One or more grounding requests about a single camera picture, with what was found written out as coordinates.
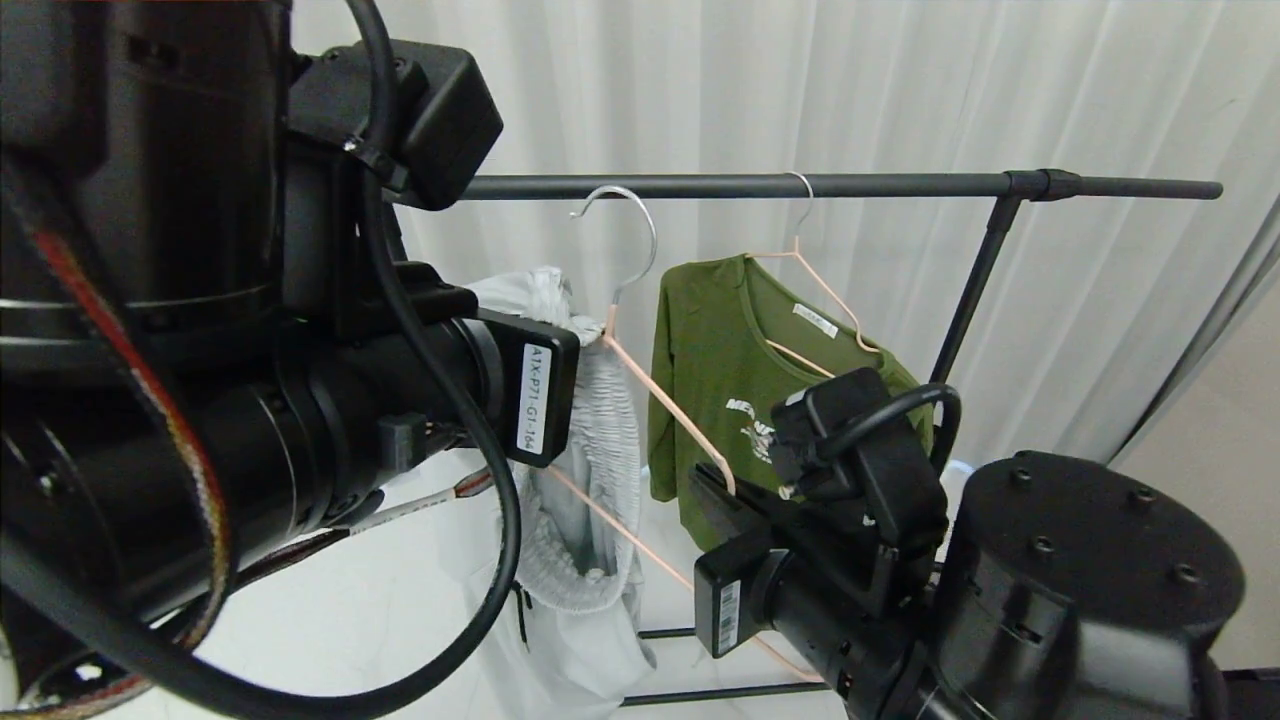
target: robotic arm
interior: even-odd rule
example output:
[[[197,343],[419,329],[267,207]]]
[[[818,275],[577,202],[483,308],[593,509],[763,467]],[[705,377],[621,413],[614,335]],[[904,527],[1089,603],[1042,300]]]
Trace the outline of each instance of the robotic arm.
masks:
[[[375,717],[461,665],[509,592],[507,459],[563,451],[577,341],[404,261],[383,192],[448,208],[502,120],[467,53],[390,41],[370,0],[348,4],[364,42],[308,58],[283,0],[0,3],[0,710],[90,716],[143,689],[137,673],[225,715]],[[860,717],[1222,716],[1207,650],[1243,574],[1213,530],[1105,468],[1029,454],[970,479],[940,574],[959,400],[891,401],[878,382],[852,373],[774,409],[774,466],[803,503],[741,480],[728,497],[694,469],[727,538],[698,562],[714,656],[776,628]],[[157,393],[173,400],[159,432]],[[901,415],[934,401],[927,459]],[[221,518],[248,582],[460,446],[493,469],[506,543],[440,657],[308,698],[172,644],[220,603],[202,527]],[[225,512],[197,511],[193,480]],[[90,651],[97,680],[73,671]]]

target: curtain fold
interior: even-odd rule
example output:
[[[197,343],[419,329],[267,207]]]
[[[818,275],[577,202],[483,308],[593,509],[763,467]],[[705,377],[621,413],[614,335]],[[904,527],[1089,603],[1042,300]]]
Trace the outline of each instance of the curtain fold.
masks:
[[[1107,460],[1236,274],[1280,196],[1280,4],[882,0],[381,0],[392,35],[468,49],[506,120],[484,173],[998,172],[1219,179],[1213,202],[1028,204],[952,373],[956,456]],[[356,32],[294,6],[294,42]],[[654,201],[657,270],[620,334],[646,357],[660,270],[787,242],[805,201]],[[401,210],[410,255],[453,282],[556,264],[582,309],[639,266],[630,204]],[[989,201],[824,200],[806,258],[919,378]],[[823,305],[803,270],[771,265]]]

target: metal hook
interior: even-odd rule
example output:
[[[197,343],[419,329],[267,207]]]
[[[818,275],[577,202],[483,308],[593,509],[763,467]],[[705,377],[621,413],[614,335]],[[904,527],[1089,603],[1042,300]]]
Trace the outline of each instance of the metal hook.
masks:
[[[809,213],[813,213],[813,201],[814,201],[813,186],[809,184],[809,178],[804,177],[804,174],[801,173],[797,173],[795,170],[787,170],[787,174],[800,178],[800,182],[804,183],[805,190],[809,191],[809,205],[805,205],[804,214],[800,215],[799,220],[796,220],[796,227],[791,229],[791,237],[800,237],[800,225],[803,225],[804,222],[809,219]]]
[[[649,214],[649,208],[644,204],[644,200],[640,200],[640,196],[636,195],[635,192],[617,184],[602,184],[600,187],[593,190],[591,193],[586,196],[586,204],[582,205],[582,209],[576,213],[570,213],[568,217],[581,218],[586,215],[586,211],[591,209],[591,202],[595,202],[596,197],[600,197],[602,195],[609,192],[632,200],[636,205],[640,206],[640,210],[644,213],[645,222],[649,223],[649,261],[645,263],[643,270],[622,281],[622,284],[620,284],[617,290],[613,291],[613,305],[617,305],[618,301],[622,300],[622,291],[626,290],[627,286],[630,286],[631,283],[649,274],[649,270],[653,269],[653,263],[654,260],[658,259],[658,228],[654,227],[653,215]]]

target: green shirt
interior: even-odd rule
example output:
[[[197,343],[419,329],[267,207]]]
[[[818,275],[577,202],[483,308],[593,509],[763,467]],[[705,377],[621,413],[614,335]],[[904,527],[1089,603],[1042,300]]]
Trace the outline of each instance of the green shirt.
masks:
[[[765,338],[835,374],[876,368],[890,395],[918,384],[888,351],[860,348],[854,331],[808,305],[745,255],[672,268],[662,277],[653,379],[724,455],[739,479],[762,487],[777,488],[781,482],[768,455],[771,409],[827,379],[769,347]],[[932,409],[913,411],[910,421],[928,451]],[[709,461],[707,454],[650,398],[650,492],[663,502],[680,498],[680,521],[705,551],[726,538],[717,537],[689,492],[689,470],[699,461]]]

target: shirt neckline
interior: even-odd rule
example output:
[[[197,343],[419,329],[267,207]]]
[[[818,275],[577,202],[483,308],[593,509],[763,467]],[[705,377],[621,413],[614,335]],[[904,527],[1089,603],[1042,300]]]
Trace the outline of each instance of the shirt neckline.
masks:
[[[809,305],[808,302],[805,302],[804,300],[801,300],[800,296],[797,296],[796,293],[791,292],[791,288],[788,288],[787,286],[782,284],[777,278],[774,278],[772,274],[769,274],[769,272],[765,270],[764,266],[762,266],[758,260],[755,260],[754,258],[751,258],[749,255],[739,255],[737,258],[735,258],[735,263],[737,264],[736,269],[739,270],[735,274],[737,275],[737,279],[739,279],[739,283],[737,283],[737,295],[739,295],[739,299],[742,302],[742,315],[746,319],[746,327],[748,327],[748,329],[751,331],[751,338],[755,341],[755,345],[760,348],[760,351],[764,352],[764,355],[768,356],[768,359],[772,360],[774,365],[778,365],[780,368],[782,368],[783,370],[786,370],[788,374],[791,374],[795,378],[799,378],[799,379],[804,380],[805,383],[814,384],[814,383],[819,383],[819,382],[831,379],[831,378],[827,378],[826,375],[819,375],[818,373],[814,373],[812,370],[806,370],[804,368],[800,368],[799,365],[795,364],[795,361],[792,361],[790,357],[786,357],[785,355],[782,355],[781,352],[778,352],[777,350],[774,350],[773,346],[769,345],[768,337],[764,334],[764,331],[760,328],[759,318],[755,316],[755,307],[751,305],[750,277],[753,274],[755,277],[759,277],[762,281],[764,281],[765,283],[768,283],[771,287],[773,287],[778,292],[781,292],[783,295],[783,297],[786,297],[791,302],[796,302],[796,304],[804,305],[805,307],[809,307],[810,310],[813,310],[814,313],[817,313],[822,318],[826,318],[828,322],[831,322],[833,325],[836,325],[836,328],[840,331],[841,334],[851,334],[851,331],[846,329],[842,324],[836,323],[832,318],[827,316],[827,314],[823,313],[822,310],[818,310],[817,307],[813,307],[812,305]],[[870,345],[873,347],[878,347],[874,343],[870,343]],[[873,363],[872,366],[877,372],[879,372],[879,370],[882,370],[884,368],[884,351],[883,351],[883,348],[881,348],[881,352],[876,356],[876,360],[874,360],[874,363]]]

